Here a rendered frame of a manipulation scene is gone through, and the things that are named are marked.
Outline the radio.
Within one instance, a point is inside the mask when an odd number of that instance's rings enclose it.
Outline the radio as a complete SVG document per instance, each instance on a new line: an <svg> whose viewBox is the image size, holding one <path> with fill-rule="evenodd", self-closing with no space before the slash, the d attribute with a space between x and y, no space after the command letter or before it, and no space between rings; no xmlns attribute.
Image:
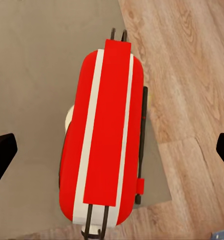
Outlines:
<svg viewBox="0 0 224 240"><path fill-rule="evenodd" d="M104 240L107 227L123 223L144 194L148 88L127 29L121 41L114 38L115 28L105 49L82 63L60 160L60 208L82 225L85 240Z"/></svg>

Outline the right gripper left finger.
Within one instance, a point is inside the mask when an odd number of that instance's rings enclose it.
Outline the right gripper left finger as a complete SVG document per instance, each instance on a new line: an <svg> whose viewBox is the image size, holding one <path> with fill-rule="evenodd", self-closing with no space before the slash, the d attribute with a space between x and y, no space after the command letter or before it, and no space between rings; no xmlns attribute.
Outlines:
<svg viewBox="0 0 224 240"><path fill-rule="evenodd" d="M13 133L0 136L0 179L17 153L16 139Z"/></svg>

